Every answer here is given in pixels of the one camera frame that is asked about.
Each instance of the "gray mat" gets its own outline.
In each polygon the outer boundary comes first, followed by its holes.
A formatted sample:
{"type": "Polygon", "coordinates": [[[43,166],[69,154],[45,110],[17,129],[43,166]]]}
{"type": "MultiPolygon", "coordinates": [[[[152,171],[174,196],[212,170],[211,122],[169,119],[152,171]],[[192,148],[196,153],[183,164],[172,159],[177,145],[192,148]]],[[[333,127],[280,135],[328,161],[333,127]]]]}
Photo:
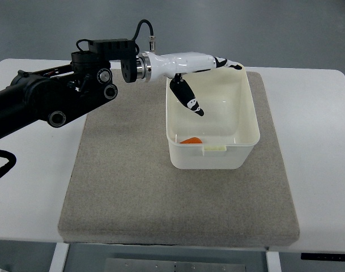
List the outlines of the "gray mat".
{"type": "Polygon", "coordinates": [[[169,158],[165,79],[124,83],[88,114],[59,222],[66,242],[220,247],[290,245],[299,225],[258,73],[248,72],[261,139],[235,170],[169,158]]]}

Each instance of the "white plastic bin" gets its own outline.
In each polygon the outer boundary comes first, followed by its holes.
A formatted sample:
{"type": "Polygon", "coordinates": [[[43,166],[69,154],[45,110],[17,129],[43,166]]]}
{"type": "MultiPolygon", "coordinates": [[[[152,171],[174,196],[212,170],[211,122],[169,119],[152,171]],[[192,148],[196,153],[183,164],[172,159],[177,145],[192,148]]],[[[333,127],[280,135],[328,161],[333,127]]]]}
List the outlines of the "white plastic bin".
{"type": "Polygon", "coordinates": [[[236,169],[260,139],[245,68],[221,67],[183,78],[204,116],[185,108],[166,86],[166,133],[172,164],[180,169],[236,169]],[[198,137],[202,144],[181,144],[198,137]]]}

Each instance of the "black cable loop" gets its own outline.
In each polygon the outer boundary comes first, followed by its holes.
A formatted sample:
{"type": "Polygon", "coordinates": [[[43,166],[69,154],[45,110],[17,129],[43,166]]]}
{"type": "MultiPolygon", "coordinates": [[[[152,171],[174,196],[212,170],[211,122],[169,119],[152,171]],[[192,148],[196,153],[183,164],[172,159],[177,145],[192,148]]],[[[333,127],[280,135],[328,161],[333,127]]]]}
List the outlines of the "black cable loop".
{"type": "Polygon", "coordinates": [[[76,45],[76,47],[79,49],[79,51],[84,52],[84,50],[83,50],[82,48],[79,47],[79,44],[80,44],[82,41],[90,42],[91,40],[88,40],[88,39],[81,39],[81,40],[78,40],[78,41],[75,43],[75,45],[76,45]]]}
{"type": "Polygon", "coordinates": [[[3,177],[16,164],[16,156],[8,151],[0,150],[0,158],[8,159],[8,163],[0,167],[0,178],[3,177]]]}

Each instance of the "orange piece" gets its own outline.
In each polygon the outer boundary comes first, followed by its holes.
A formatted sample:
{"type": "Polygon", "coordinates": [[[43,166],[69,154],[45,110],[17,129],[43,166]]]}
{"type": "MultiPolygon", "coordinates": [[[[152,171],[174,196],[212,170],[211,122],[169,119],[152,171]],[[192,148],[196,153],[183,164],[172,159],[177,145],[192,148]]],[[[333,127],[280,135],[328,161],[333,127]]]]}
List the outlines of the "orange piece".
{"type": "Polygon", "coordinates": [[[202,143],[202,141],[197,137],[192,137],[192,138],[184,140],[180,143],[202,143]]]}

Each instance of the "table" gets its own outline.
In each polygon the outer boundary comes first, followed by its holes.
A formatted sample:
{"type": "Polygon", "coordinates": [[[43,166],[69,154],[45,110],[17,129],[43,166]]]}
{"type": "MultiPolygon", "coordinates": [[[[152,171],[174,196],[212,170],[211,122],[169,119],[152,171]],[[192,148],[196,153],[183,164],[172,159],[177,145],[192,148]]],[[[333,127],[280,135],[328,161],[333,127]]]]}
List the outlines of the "table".
{"type": "MultiPolygon", "coordinates": [[[[69,62],[6,59],[0,63],[0,90],[19,69],[69,62]]],[[[345,253],[344,75],[264,67],[247,71],[262,75],[301,229],[297,242],[270,250],[345,253]]],[[[37,121],[0,140],[0,149],[18,158],[0,180],[0,239],[62,242],[57,224],[85,120],[59,129],[37,121]]]]}

